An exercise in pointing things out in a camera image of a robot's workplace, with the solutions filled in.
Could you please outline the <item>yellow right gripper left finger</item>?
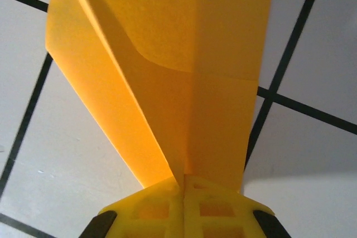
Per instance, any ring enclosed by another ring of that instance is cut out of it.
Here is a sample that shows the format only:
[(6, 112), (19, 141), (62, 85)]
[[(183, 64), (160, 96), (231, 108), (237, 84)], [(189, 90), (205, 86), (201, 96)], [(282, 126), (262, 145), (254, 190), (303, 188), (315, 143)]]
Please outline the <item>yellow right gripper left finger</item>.
[(178, 183), (168, 178), (104, 207), (80, 238), (184, 238)]

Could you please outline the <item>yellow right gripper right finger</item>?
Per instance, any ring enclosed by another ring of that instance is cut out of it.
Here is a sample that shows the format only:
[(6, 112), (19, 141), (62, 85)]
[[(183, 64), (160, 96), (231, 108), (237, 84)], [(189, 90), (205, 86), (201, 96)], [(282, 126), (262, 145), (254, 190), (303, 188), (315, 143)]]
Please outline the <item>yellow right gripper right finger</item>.
[(201, 177), (184, 178), (184, 238), (291, 238), (267, 206)]

